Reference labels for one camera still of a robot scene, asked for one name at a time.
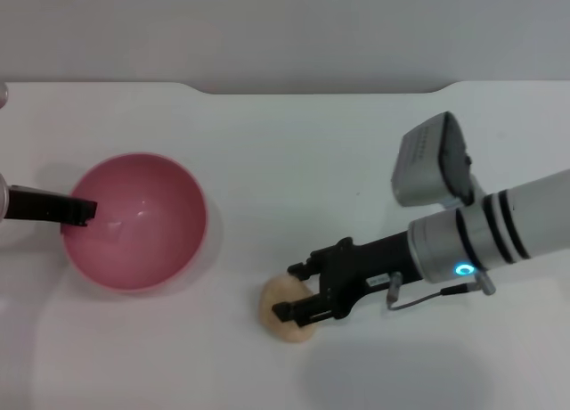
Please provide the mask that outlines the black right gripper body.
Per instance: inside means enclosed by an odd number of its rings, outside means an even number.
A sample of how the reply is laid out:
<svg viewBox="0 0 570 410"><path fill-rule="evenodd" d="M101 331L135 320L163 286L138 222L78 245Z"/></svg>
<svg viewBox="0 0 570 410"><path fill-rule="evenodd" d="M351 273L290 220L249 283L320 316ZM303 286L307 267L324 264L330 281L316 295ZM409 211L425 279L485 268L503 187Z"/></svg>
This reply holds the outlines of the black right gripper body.
<svg viewBox="0 0 570 410"><path fill-rule="evenodd" d="M350 237L310 254L310 262L318 268L319 308L313 320L342 319L355 303L373 292L388 288L377 276L399 273L403 283L420 281L412 259L406 232L393 234L375 242L356 245Z"/></svg>

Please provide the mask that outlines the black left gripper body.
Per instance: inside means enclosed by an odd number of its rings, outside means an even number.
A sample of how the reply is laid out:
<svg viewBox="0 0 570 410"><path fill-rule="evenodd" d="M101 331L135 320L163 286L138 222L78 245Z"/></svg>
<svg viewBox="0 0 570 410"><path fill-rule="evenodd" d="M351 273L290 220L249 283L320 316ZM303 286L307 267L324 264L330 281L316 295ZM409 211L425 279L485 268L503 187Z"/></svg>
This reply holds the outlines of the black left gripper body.
<svg viewBox="0 0 570 410"><path fill-rule="evenodd" d="M8 219L73 225L73 206L67 195L11 185L8 196Z"/></svg>

